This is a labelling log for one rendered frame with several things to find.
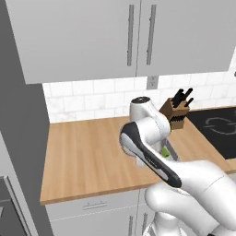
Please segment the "grey food container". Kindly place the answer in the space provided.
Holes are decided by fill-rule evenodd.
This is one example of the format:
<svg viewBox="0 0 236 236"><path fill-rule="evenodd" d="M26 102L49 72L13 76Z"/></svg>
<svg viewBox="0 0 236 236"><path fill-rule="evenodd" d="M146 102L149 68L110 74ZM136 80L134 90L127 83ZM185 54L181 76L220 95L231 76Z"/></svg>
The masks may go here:
<svg viewBox="0 0 236 236"><path fill-rule="evenodd" d="M179 160L179 157L177 155L177 153L175 152L174 148L171 146L171 143L169 142L169 140L167 138L157 142L155 145L154 145L154 149L156 151L159 152L159 154L161 155L161 151L162 151L162 148L165 147L166 149L169 150L170 152L170 155L169 157L165 158L165 159L168 159L168 160L175 160L175 161L178 161Z"/></svg>

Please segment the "brown wooden knife block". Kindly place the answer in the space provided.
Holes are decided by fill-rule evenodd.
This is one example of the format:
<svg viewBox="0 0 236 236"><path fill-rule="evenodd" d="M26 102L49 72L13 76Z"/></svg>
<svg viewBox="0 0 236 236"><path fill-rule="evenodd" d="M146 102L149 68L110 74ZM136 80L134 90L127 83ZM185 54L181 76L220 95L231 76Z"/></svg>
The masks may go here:
<svg viewBox="0 0 236 236"><path fill-rule="evenodd" d="M171 130L182 129L184 125L184 118L190 111L186 106L186 101L182 101L177 108L173 107L171 98L168 98L159 111L166 116L171 125Z"/></svg>

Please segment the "white base cupboard door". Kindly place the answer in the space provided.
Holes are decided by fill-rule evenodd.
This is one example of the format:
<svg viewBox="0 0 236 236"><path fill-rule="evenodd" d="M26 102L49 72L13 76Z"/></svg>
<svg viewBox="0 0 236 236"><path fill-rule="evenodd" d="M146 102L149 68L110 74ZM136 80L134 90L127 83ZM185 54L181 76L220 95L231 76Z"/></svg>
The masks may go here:
<svg viewBox="0 0 236 236"><path fill-rule="evenodd" d="M129 217L136 224L136 206L51 221L53 236L128 236Z"/></svg>
<svg viewBox="0 0 236 236"><path fill-rule="evenodd" d="M145 201L146 188L139 191L139 202L137 207L136 217L136 236L142 236L143 215L147 213L147 226L151 223L155 213L148 207Z"/></svg>

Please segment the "grey fridge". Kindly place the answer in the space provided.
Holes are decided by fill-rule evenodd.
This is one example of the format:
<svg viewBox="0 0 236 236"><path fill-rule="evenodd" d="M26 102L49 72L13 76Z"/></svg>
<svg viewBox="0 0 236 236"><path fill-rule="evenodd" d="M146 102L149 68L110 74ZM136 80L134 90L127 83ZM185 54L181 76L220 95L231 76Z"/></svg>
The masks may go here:
<svg viewBox="0 0 236 236"><path fill-rule="evenodd" d="M41 181L49 133L42 85L25 83L6 0L0 0L0 133L12 162L9 175L32 236L53 236Z"/></svg>

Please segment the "white drawer front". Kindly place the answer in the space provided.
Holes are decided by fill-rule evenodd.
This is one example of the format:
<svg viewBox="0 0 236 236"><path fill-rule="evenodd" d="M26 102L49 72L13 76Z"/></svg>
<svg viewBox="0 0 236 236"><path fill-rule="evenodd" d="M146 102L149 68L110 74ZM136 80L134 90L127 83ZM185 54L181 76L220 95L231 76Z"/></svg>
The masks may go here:
<svg viewBox="0 0 236 236"><path fill-rule="evenodd" d="M65 201L46 205L46 210L50 221L70 218L90 213L103 212L107 210L120 209L124 207L134 207L137 205L139 191L127 191L110 195L99 195L89 198ZM87 203L106 202L106 207L84 210L82 207Z"/></svg>

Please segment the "black hob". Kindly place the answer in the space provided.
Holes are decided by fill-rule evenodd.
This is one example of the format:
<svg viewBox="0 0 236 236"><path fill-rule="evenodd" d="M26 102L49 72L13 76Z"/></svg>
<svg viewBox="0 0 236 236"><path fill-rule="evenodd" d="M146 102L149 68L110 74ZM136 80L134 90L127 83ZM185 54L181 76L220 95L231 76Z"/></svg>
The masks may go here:
<svg viewBox="0 0 236 236"><path fill-rule="evenodd" d="M187 118L224 159L236 158L236 107L189 112Z"/></svg>

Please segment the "grey wall socket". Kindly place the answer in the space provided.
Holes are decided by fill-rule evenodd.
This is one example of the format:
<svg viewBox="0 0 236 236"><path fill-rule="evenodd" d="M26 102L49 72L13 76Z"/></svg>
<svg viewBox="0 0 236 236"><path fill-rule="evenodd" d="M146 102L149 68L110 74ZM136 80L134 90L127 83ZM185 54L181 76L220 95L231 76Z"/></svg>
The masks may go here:
<svg viewBox="0 0 236 236"><path fill-rule="evenodd" d="M151 76L147 78L147 89L157 89L158 88L159 77Z"/></svg>

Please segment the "grey wall cupboard door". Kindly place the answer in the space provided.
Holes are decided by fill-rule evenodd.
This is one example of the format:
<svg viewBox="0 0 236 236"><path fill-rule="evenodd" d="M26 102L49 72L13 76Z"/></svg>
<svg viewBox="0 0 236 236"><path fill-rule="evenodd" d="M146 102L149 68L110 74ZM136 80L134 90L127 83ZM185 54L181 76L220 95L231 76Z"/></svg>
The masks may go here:
<svg viewBox="0 0 236 236"><path fill-rule="evenodd" d="M151 5L157 5L147 65ZM236 48L236 0L141 0L137 75L226 71Z"/></svg>
<svg viewBox="0 0 236 236"><path fill-rule="evenodd" d="M135 6L127 65L129 5ZM28 84L136 75L140 0L6 0Z"/></svg>

